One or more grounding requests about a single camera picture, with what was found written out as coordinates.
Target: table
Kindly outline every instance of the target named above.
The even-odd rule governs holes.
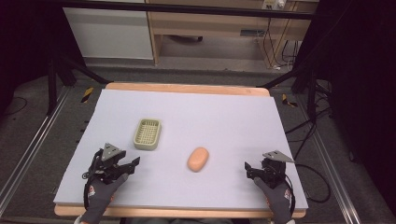
[[[205,93],[205,94],[231,94],[245,96],[264,96],[268,97],[266,89],[246,88],[235,86],[196,86],[196,85],[177,85],[177,84],[150,84],[150,83],[110,83],[106,86],[107,90],[125,91],[159,91],[159,92],[184,92],[184,93]],[[79,216],[85,211],[83,204],[57,203],[55,213],[59,216]],[[296,208],[293,217],[303,217],[305,208]],[[180,208],[147,208],[147,207],[126,207],[110,205],[104,216],[110,217],[271,217],[269,209],[246,210],[246,209],[180,209]]]

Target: black glove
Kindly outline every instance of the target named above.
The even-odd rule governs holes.
[[[81,221],[90,224],[100,222],[103,213],[111,202],[111,197],[116,190],[128,179],[128,174],[121,175],[114,183],[105,184],[100,179],[94,179],[90,186],[88,195],[89,206],[82,215]]]
[[[268,205],[274,213],[275,224],[284,224],[291,220],[290,190],[285,183],[270,189],[259,177],[254,178],[254,183],[264,192]]]

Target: orange object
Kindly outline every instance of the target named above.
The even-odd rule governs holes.
[[[206,164],[209,152],[204,147],[196,148],[190,155],[187,165],[194,172],[199,172]]]

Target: green plastic basket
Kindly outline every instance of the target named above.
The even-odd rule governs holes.
[[[158,119],[141,119],[134,134],[134,147],[153,150],[160,139],[161,122]]]

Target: white table surface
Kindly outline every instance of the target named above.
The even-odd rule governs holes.
[[[158,147],[134,148],[139,120],[162,121]],[[141,157],[116,192],[113,206],[191,209],[265,209],[262,192],[246,178],[244,162],[261,168],[262,153],[291,157],[272,97],[102,90],[92,119],[70,161],[54,202],[83,204],[81,175],[105,143],[126,150],[119,164]],[[187,159],[205,147],[209,159],[194,173]],[[287,163],[296,209],[307,202],[294,164]]]

